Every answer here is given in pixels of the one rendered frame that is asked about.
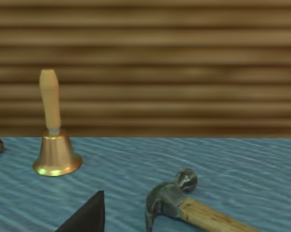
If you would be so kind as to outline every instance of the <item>hammer head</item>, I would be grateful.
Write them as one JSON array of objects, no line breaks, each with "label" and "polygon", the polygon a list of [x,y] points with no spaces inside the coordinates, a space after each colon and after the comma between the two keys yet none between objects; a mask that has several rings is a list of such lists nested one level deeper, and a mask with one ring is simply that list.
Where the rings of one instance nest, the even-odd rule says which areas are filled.
[{"label": "hammer head", "polygon": [[146,232],[152,232],[153,221],[157,215],[163,214],[177,218],[178,206],[186,198],[184,192],[194,190],[197,183],[196,173],[190,168],[185,168],[175,175],[173,181],[156,185],[146,198]]}]

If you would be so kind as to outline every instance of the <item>wooden plank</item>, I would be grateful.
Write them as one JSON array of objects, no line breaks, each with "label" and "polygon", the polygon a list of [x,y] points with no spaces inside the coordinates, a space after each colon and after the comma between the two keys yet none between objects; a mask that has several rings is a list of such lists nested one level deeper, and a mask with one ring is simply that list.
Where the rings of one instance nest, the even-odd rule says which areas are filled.
[{"label": "wooden plank", "polygon": [[[62,101],[61,115],[91,118],[291,118],[291,102]],[[0,117],[43,117],[41,101],[2,101]]]},{"label": "wooden plank", "polygon": [[291,7],[291,0],[0,0],[0,6],[258,6],[258,7]]},{"label": "wooden plank", "polygon": [[[65,127],[71,137],[206,137],[206,138],[291,138],[291,128],[220,127]],[[44,126],[2,126],[0,136],[41,137]]]},{"label": "wooden plank", "polygon": [[[291,86],[61,85],[62,101],[291,101]],[[0,85],[0,100],[40,100],[37,85]]]},{"label": "wooden plank", "polygon": [[[0,117],[0,126],[43,126],[43,117]],[[160,127],[160,128],[220,128],[220,127],[291,127],[291,119],[195,119],[195,118],[63,118],[65,127]]]},{"label": "wooden plank", "polygon": [[291,47],[291,29],[1,28],[0,46]]},{"label": "wooden plank", "polygon": [[291,65],[291,48],[0,47],[0,65]]},{"label": "wooden plank", "polygon": [[[38,84],[43,67],[0,67],[0,84]],[[278,84],[291,85],[291,67],[54,66],[61,84]]]},{"label": "wooden plank", "polygon": [[0,8],[0,27],[278,28],[291,27],[291,8]]}]

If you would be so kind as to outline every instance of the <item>wooden handle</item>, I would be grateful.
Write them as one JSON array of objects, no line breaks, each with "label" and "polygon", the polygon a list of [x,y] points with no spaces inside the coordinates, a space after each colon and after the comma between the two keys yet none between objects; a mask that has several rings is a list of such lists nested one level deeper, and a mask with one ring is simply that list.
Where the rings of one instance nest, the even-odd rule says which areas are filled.
[{"label": "wooden handle", "polygon": [[206,232],[259,232],[192,198],[187,198],[179,209],[182,220]]},{"label": "wooden handle", "polygon": [[39,87],[44,104],[45,123],[48,130],[59,129],[59,94],[58,79],[53,69],[42,70]]}]

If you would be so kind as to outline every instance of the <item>blue table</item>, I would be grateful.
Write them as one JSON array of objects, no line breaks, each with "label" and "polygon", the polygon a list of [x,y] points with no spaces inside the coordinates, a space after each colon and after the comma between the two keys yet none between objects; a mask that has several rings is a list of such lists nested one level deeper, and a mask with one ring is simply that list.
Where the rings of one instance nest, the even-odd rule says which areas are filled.
[{"label": "blue table", "polygon": [[[191,197],[262,232],[291,232],[291,139],[72,138],[83,166],[44,177],[32,170],[40,138],[3,138],[0,232],[53,232],[105,190],[106,232],[144,232],[145,197],[183,167],[199,176]],[[153,232],[196,232],[167,217]]]}]

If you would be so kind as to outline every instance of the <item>wooden hammer handle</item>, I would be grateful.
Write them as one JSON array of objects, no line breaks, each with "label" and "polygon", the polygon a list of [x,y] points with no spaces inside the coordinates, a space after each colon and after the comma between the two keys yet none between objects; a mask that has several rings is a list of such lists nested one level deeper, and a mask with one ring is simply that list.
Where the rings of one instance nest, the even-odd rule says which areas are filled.
[{"label": "wooden hammer handle", "polygon": [[59,114],[58,79],[52,69],[42,70],[39,79],[41,97],[44,104],[45,123],[48,130],[61,126]]},{"label": "wooden hammer handle", "polygon": [[206,232],[259,232],[192,198],[184,200],[179,210],[182,220]]}]

